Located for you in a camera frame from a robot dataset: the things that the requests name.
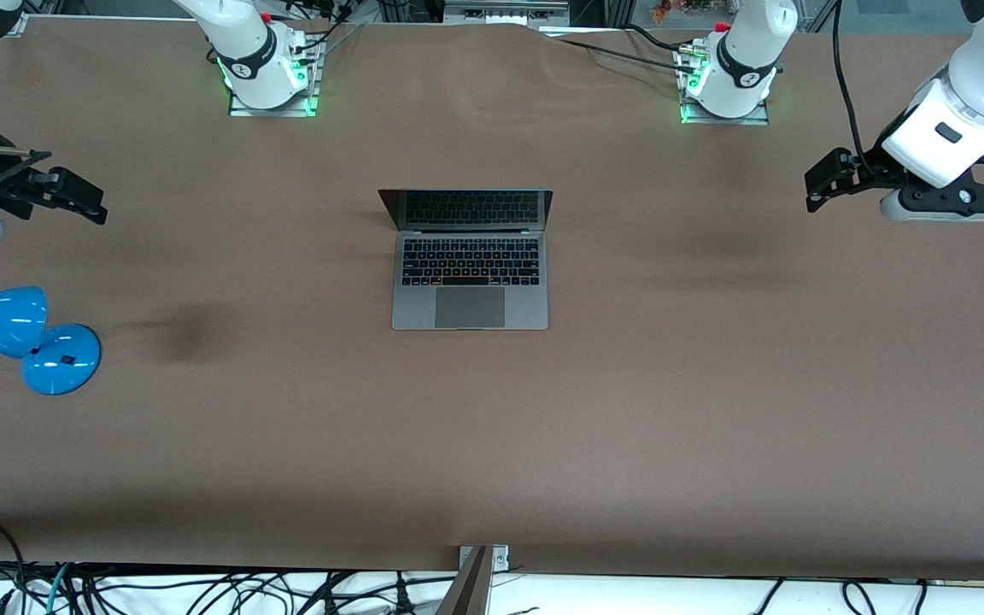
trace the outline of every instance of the silver laptop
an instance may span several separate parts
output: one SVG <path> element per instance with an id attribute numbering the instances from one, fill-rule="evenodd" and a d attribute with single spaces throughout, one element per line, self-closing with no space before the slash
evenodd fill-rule
<path id="1" fill-rule="evenodd" d="M 549 328 L 551 190 L 379 190 L 397 225 L 394 328 Z"/>

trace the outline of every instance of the brown tabletop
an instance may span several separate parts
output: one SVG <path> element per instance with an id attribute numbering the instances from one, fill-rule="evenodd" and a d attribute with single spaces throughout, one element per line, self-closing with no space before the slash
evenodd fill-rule
<path id="1" fill-rule="evenodd" d="M 960 42 L 844 39 L 865 143 Z M 851 145 L 827 36 L 768 128 L 681 125 L 663 69 L 511 25 L 362 27 L 305 120 L 227 117 L 206 50 L 151 20 L 0 43 L 0 132 L 109 210 L 0 242 L 0 289 L 104 343 L 58 398 L 0 357 L 28 558 L 984 577 L 984 225 L 805 212 Z M 549 330 L 392 331 L 376 190 L 501 186 L 555 190 Z"/>

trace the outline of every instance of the blue lamp base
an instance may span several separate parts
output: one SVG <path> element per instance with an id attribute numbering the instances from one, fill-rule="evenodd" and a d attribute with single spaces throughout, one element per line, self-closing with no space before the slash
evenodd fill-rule
<path id="1" fill-rule="evenodd" d="M 82 325 L 44 331 L 40 343 L 20 359 L 20 376 L 40 395 L 63 395 L 90 380 L 101 363 L 97 334 Z"/>

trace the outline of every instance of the laptop touchpad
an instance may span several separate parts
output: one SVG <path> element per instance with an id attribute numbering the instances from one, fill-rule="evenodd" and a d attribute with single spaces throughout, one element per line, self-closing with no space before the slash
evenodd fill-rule
<path id="1" fill-rule="evenodd" d="M 440 287 L 435 292 L 436 328 L 504 326 L 502 287 Z"/>

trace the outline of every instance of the blue desk lamp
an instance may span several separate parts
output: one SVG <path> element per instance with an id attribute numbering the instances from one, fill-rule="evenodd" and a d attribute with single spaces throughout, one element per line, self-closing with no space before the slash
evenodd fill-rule
<path id="1" fill-rule="evenodd" d="M 48 297 L 35 285 L 0 291 L 0 354 L 20 359 L 20 376 L 40 395 L 70 393 L 90 380 L 101 343 L 89 327 L 44 330 Z"/>

